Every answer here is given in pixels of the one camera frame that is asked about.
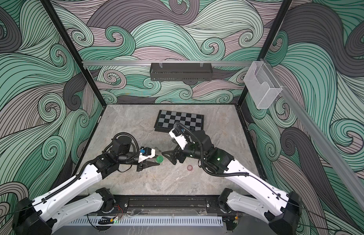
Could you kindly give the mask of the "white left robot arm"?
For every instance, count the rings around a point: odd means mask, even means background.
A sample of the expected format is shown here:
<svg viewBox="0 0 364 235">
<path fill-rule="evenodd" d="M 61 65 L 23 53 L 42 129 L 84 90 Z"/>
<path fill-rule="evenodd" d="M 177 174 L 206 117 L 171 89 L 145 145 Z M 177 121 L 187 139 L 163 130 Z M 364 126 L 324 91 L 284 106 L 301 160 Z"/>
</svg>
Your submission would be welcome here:
<svg viewBox="0 0 364 235">
<path fill-rule="evenodd" d="M 142 171 L 157 166 L 152 159 L 156 150 L 139 147 L 133 135 L 127 132 L 116 134 L 102 154 L 87 161 L 80 172 L 35 199 L 24 198 L 16 205 L 12 228 L 17 235 L 51 235 L 69 222 L 92 212 L 122 212 L 114 195 L 107 188 L 73 202 L 76 196 L 119 171 L 120 165 L 136 166 Z"/>
</svg>

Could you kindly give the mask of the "green paint jar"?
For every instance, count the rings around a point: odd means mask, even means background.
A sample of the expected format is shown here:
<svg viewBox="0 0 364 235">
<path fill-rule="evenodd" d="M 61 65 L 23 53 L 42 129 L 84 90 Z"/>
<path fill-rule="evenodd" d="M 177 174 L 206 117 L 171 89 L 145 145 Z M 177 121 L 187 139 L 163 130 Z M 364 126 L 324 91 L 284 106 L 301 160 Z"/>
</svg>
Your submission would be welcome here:
<svg viewBox="0 0 364 235">
<path fill-rule="evenodd" d="M 156 157 L 156 159 L 155 159 L 155 161 L 156 161 L 158 164 L 160 164 L 160 163 L 162 163 L 162 162 L 164 161 L 164 158 L 163 158 L 163 156 L 157 156 L 157 157 Z"/>
</svg>

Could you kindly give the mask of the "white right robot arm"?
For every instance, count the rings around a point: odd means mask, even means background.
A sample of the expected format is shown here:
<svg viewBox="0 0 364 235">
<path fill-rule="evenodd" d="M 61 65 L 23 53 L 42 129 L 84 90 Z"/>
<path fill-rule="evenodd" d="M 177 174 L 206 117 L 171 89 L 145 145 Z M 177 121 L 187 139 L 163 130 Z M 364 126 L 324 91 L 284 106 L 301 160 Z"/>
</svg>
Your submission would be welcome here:
<svg viewBox="0 0 364 235">
<path fill-rule="evenodd" d="M 197 159 L 202 170 L 210 176 L 223 177 L 240 186 L 249 196 L 224 189 L 219 197 L 223 211 L 239 211 L 264 221 L 277 235 L 295 235 L 301 217 L 301 197 L 267 183 L 246 169 L 228 152 L 215 147 L 203 131 L 188 132 L 172 129 L 169 132 L 177 147 L 163 152 L 172 164 L 186 158 Z"/>
</svg>

